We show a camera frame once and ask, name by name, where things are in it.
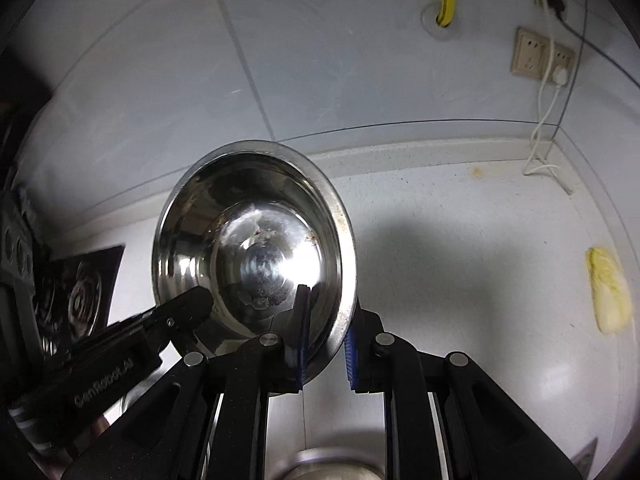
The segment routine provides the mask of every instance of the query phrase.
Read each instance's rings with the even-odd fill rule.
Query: black plug
[[[562,13],[566,9],[566,5],[563,0],[546,0],[550,9],[553,9],[556,13],[556,18],[562,21]]]

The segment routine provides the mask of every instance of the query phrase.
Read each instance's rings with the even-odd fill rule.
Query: bowl rim
[[[284,162],[298,173],[303,175],[316,189],[318,196],[324,202],[325,207],[331,217],[337,234],[338,250],[340,251],[340,266],[342,274],[342,287],[338,308],[335,311],[334,321],[326,335],[324,342],[318,347],[313,357],[310,359],[306,376],[310,381],[316,377],[334,358],[351,324],[351,318],[356,307],[357,291],[357,271],[355,241],[351,221],[347,211],[326,175],[305,155],[297,152],[289,146],[284,146],[270,140],[239,140],[213,150],[200,160],[194,163],[175,184],[169,193],[162,212],[158,217],[151,255],[151,280],[156,304],[160,304],[158,292],[158,273],[156,272],[159,257],[159,241],[166,217],[174,205],[175,200],[184,188],[199,171],[203,168],[230,155],[239,153],[251,153],[267,155]]]

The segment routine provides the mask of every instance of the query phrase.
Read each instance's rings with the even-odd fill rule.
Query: metal pot
[[[201,285],[214,298],[209,319],[178,351],[233,352],[271,329],[312,288],[306,380],[342,344],[356,298],[353,232],[340,197],[305,156],[249,140],[194,164],[169,196],[152,255],[156,301]]]

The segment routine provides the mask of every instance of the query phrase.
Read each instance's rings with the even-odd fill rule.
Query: black cable
[[[631,81],[634,85],[636,85],[636,88],[638,88],[638,90],[640,90],[640,83],[638,81],[636,81],[636,79],[629,72],[627,72],[624,68],[622,68],[620,66],[620,64],[615,59],[613,59],[608,54],[603,52],[599,47],[597,47],[593,43],[591,43],[591,41],[587,40],[582,34],[580,34],[580,32],[578,32],[577,30],[573,30],[560,17],[558,17],[558,19],[560,20],[561,25],[566,30],[568,30],[570,33],[572,33],[576,38],[579,38],[585,44],[589,45],[593,50],[595,50],[598,54],[600,54],[604,59],[609,61],[614,67],[616,67],[618,70],[620,70],[620,72],[622,72],[624,75],[626,75],[626,77],[629,79],[629,81]]]

